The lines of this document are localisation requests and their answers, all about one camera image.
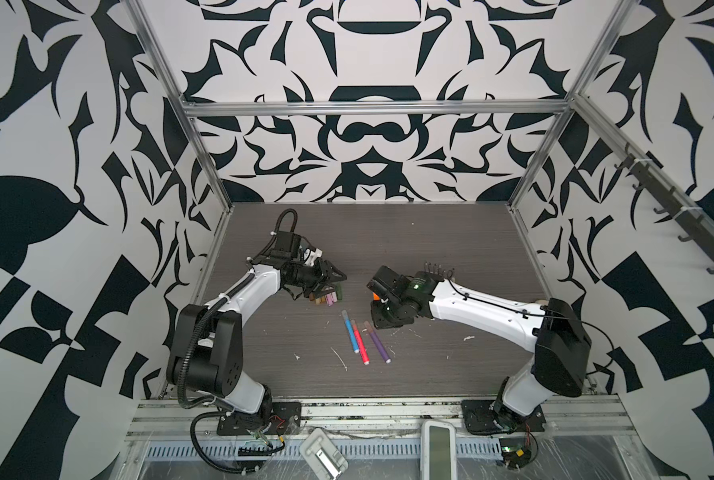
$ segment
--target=orange marker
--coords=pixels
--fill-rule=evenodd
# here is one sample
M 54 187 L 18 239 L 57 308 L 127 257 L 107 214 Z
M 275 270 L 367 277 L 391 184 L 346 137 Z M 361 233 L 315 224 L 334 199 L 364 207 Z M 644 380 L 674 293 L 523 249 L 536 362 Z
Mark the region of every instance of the orange marker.
M 359 353 L 362 355 L 362 363 L 365 365 L 370 365 L 370 359 L 368 358 L 368 351 L 364 349 L 364 343 L 362 343 L 362 335 L 359 334 L 359 329 L 357 328 L 357 323 L 353 320 L 352 330 L 354 331 L 354 338 L 357 339 L 357 346 L 359 347 Z

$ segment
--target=patterned wallpaper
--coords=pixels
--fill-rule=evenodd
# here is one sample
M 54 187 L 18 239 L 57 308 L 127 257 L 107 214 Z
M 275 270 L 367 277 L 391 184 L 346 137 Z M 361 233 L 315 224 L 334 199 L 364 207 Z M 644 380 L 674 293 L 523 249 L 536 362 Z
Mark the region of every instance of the patterned wallpaper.
M 234 201 L 508 200 L 551 114 L 201 118 Z
M 144 0 L 187 100 L 564 96 L 614 0 Z
M 0 1 L 0 478 L 110 474 L 220 215 L 117 0 Z
M 589 92 L 714 218 L 714 0 L 642 0 Z M 713 480 L 714 265 L 619 162 L 575 116 L 520 212 L 554 294 L 599 328 L 600 388 L 655 456 Z

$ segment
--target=paper scrap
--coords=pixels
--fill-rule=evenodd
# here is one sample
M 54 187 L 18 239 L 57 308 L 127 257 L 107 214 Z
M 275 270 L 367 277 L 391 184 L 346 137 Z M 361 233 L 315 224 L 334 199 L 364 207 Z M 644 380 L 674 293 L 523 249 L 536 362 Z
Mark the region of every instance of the paper scrap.
M 333 353 L 335 354 L 335 356 L 338 357 L 339 360 L 341 360 L 341 365 L 343 365 L 343 366 L 344 366 L 344 370 L 346 370 L 346 371 L 348 372 L 349 369 L 346 367 L 346 364 L 344 363 L 344 360 L 341 358 L 341 356 L 338 354 L 338 352 L 336 352 L 333 347 L 330 347 L 330 350 L 332 350 Z

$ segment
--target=robotic arm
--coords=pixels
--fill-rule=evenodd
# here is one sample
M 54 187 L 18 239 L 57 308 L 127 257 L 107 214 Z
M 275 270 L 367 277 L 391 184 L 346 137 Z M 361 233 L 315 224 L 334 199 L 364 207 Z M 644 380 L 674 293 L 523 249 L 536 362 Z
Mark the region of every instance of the robotic arm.
M 591 339 L 567 303 L 514 302 L 469 290 L 427 269 L 410 277 L 382 266 L 368 288 L 378 298 L 371 303 L 377 329 L 407 325 L 416 316 L 451 320 L 502 336 L 534 354 L 504 380 L 489 411 L 464 419 L 471 433 L 512 432 L 552 395 L 580 396 Z
M 280 231 L 282 219 L 293 215 L 290 231 Z M 242 327 L 271 295 L 286 290 L 294 300 L 320 297 L 346 280 L 322 251 L 294 233 L 298 214 L 286 209 L 277 218 L 272 238 L 254 257 L 248 272 L 226 292 L 205 305 L 188 305 L 176 325 L 167 379 L 176 385 L 179 404 L 192 408 L 206 401 L 233 410 L 238 424 L 253 430 L 268 423 L 272 396 L 242 369 Z M 300 288 L 294 295 L 290 288 Z M 205 393 L 186 398 L 186 390 Z

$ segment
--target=gray tabletop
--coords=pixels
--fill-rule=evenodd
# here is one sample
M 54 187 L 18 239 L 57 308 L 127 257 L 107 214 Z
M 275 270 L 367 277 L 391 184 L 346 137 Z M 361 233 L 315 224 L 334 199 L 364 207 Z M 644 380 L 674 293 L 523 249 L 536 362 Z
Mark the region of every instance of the gray tabletop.
M 245 258 L 268 241 L 289 206 L 237 204 L 205 298 L 247 271 Z M 266 300 L 243 331 L 245 371 L 275 396 L 457 396 L 495 394 L 530 355 L 498 336 L 455 322 L 417 320 L 379 330 L 392 357 L 384 364 L 369 337 L 362 365 L 341 316 L 370 320 L 365 286 L 381 265 L 413 275 L 425 261 L 455 267 L 475 290 L 532 302 L 544 297 L 516 227 L 502 204 L 303 204 L 295 232 L 323 250 L 348 276 L 333 306 L 293 301 L 284 291 Z M 290 218 L 283 229 L 290 225 Z

